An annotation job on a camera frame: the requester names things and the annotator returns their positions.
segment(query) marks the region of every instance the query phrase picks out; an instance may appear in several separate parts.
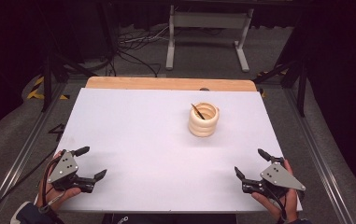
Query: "gray carpet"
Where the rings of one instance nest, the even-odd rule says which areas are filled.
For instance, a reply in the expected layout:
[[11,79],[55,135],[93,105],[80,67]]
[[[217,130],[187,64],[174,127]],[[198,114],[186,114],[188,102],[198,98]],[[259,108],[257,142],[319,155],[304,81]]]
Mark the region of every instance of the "gray carpet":
[[[164,69],[167,50],[167,41],[165,40],[128,52],[146,63],[159,63],[161,65],[160,77],[253,79],[257,73],[268,71],[274,66],[291,31],[292,29],[289,28],[250,29],[244,46],[250,68],[249,73],[242,73],[239,67],[235,50],[232,47],[239,32],[232,30],[224,30],[219,35],[208,35],[197,30],[179,33],[176,40],[174,70],[172,71]],[[87,63],[86,66],[91,66],[94,63],[98,63],[98,61],[94,60]],[[116,57],[114,65],[118,76],[151,76],[148,67],[128,63],[120,57]],[[108,66],[97,73],[104,76],[110,71],[111,67]],[[24,165],[22,175],[29,172],[57,146],[57,134],[48,132],[61,123],[67,123],[78,90],[85,85],[85,79],[82,77],[74,75],[64,86],[63,94],[68,94],[71,98],[58,100],[50,111],[38,138],[33,143],[33,150]],[[279,77],[273,77],[261,85],[266,94],[263,100],[284,156],[290,160],[295,176],[307,187],[306,197],[302,202],[304,211],[300,217],[307,217],[313,223],[340,223],[334,205],[330,201],[309,153],[310,145],[294,116],[296,111],[289,105],[286,91],[280,88],[278,80]],[[28,83],[22,97],[26,98],[35,81],[34,78]],[[27,137],[40,115],[41,108],[42,100],[25,100],[22,106],[0,121],[0,186],[22,147],[25,146]],[[310,88],[306,90],[305,111],[305,120],[308,122],[320,153],[335,177],[352,222],[356,223],[356,179],[345,164]],[[1,205],[0,223],[9,222],[22,202],[34,199],[36,184],[44,169],[45,164],[11,193],[5,204]],[[60,217],[65,223],[100,223],[103,215],[61,213]],[[250,213],[238,214],[238,223],[274,223],[274,220],[267,213]]]

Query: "white tabletop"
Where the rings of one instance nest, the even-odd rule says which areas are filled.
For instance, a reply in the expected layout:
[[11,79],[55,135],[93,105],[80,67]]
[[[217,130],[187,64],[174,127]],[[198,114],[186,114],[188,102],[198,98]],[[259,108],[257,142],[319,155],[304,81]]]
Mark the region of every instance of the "white tabletop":
[[[191,104],[220,109],[216,132],[188,129]],[[58,150],[90,147],[76,157],[78,175],[107,169],[93,193],[63,210],[132,213],[263,211],[241,189],[237,166],[260,180],[270,163],[262,148],[282,156],[263,100],[255,91],[144,91],[81,89]]]

